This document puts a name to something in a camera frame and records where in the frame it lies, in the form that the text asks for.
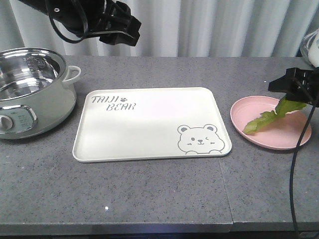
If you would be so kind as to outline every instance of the electric hot pot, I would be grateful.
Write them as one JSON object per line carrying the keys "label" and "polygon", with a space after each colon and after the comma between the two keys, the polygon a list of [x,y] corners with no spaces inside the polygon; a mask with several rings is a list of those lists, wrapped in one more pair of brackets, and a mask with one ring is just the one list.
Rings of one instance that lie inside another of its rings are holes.
{"label": "electric hot pot", "polygon": [[72,112],[81,69],[43,48],[0,52],[0,138],[46,132]]}

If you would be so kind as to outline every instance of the pot handle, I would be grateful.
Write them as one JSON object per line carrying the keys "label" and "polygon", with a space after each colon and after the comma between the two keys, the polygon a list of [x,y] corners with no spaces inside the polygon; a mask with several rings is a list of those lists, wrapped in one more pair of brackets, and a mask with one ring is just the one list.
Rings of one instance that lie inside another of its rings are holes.
{"label": "pot handle", "polygon": [[[73,72],[77,72],[77,74],[76,74],[76,76],[71,77]],[[77,82],[79,80],[79,78],[80,78],[80,75],[81,75],[81,68],[80,67],[78,67],[78,66],[68,66],[65,79],[62,81],[62,83],[65,86],[69,86],[69,85]]]}

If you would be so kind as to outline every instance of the lettuce leaf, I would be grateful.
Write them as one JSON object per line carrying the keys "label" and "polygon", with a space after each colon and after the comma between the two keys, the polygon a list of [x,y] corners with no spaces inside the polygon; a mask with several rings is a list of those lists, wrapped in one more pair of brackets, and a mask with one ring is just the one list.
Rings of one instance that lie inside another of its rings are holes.
{"label": "lettuce leaf", "polygon": [[243,132],[245,134],[253,134],[263,127],[269,125],[276,119],[285,117],[286,113],[291,111],[298,111],[304,108],[307,104],[296,101],[288,101],[286,97],[282,97],[274,111],[265,111],[261,113],[259,118],[256,118],[245,126]]}

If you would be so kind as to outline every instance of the rectangular tray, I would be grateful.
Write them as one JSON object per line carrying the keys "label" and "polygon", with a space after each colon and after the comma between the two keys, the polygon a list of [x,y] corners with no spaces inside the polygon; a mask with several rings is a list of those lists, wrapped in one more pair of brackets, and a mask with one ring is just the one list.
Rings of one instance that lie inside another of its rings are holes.
{"label": "rectangular tray", "polygon": [[206,88],[98,90],[86,97],[73,156],[81,162],[208,157],[231,147]]}

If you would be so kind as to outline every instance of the stainless steel inner pot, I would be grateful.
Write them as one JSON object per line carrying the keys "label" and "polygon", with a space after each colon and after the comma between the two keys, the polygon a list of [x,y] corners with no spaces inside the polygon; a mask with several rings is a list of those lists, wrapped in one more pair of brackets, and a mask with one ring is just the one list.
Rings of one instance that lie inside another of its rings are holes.
{"label": "stainless steel inner pot", "polygon": [[0,53],[0,101],[34,94],[58,79],[66,63],[42,48],[18,48]]}

